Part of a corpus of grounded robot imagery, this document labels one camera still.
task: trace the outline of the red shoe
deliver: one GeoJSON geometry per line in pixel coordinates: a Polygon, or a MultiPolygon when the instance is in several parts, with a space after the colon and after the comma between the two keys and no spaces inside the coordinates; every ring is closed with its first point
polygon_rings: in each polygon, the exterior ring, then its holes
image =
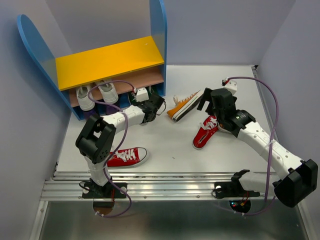
{"type": "Polygon", "coordinates": [[[108,168],[130,168],[143,164],[149,158],[149,152],[143,147],[133,147],[115,152],[107,162],[108,168]]]}
{"type": "Polygon", "coordinates": [[[211,136],[218,131],[218,121],[215,116],[209,116],[203,123],[200,123],[200,129],[192,141],[192,146],[202,149],[211,136]]]}

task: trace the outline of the wooden shelf board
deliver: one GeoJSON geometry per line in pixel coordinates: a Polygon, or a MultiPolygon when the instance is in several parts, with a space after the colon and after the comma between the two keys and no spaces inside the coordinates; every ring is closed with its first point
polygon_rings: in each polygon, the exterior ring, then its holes
{"type": "MultiPolygon", "coordinates": [[[[112,79],[130,82],[137,89],[164,82],[164,78],[157,66],[113,77],[112,79]]],[[[132,90],[132,87],[124,82],[115,82],[114,87],[118,94],[127,93],[132,90]]],[[[98,88],[93,90],[92,95],[95,100],[103,99],[98,88]]],[[[75,88],[69,89],[69,98],[71,107],[79,106],[75,88]]]]}
{"type": "Polygon", "coordinates": [[[60,91],[164,64],[152,36],[55,59],[60,91]]]}

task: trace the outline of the orange shoe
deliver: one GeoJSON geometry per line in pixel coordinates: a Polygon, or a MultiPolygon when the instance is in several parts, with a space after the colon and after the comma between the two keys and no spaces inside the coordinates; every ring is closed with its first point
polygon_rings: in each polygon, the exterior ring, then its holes
{"type": "Polygon", "coordinates": [[[199,90],[192,94],[191,96],[179,101],[178,97],[174,96],[173,101],[175,103],[175,108],[167,111],[166,113],[169,117],[178,122],[183,118],[188,112],[195,108],[201,100],[202,95],[204,94],[203,90],[199,90]]]}

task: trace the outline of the gray wall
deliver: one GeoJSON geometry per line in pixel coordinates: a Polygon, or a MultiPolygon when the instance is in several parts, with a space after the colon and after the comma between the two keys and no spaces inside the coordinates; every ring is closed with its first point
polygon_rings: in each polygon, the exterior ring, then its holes
{"type": "MultiPolygon", "coordinates": [[[[74,53],[150,35],[149,0],[46,0],[74,53]]],[[[258,64],[294,0],[164,0],[169,64],[258,64]]]]}
{"type": "Polygon", "coordinates": [[[44,0],[0,4],[0,239],[29,239],[45,179],[52,176],[70,111],[46,84],[17,29],[28,15],[55,56],[71,51],[44,0]]]}
{"type": "MultiPolygon", "coordinates": [[[[297,0],[264,55],[258,75],[279,100],[279,141],[303,159],[320,165],[320,1],[297,0]]],[[[274,101],[266,96],[274,116],[274,101]]],[[[320,192],[306,202],[320,236],[320,192]]]]}

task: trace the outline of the tabletop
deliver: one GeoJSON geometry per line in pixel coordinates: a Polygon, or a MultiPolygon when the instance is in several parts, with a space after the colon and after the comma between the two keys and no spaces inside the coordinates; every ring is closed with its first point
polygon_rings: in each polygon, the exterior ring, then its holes
{"type": "MultiPolygon", "coordinates": [[[[166,75],[166,110],[174,107],[173,96],[180,99],[204,89],[221,88],[226,77],[253,77],[249,65],[168,65],[166,75]]],[[[237,109],[253,115],[260,125],[270,133],[267,117],[255,81],[239,79],[235,96],[237,109]]],[[[233,135],[216,132],[201,150],[192,147],[200,123],[208,117],[193,109],[179,122],[173,122],[166,112],[147,125],[129,128],[122,149],[144,147],[150,151],[149,159],[140,166],[117,169],[123,173],[233,173],[243,169],[266,172],[267,163],[248,145],[233,135]]],[[[85,121],[71,115],[58,160],[56,173],[88,172],[87,162],[75,146],[76,139],[85,121]]],[[[118,133],[113,145],[123,137],[118,133]]]]}

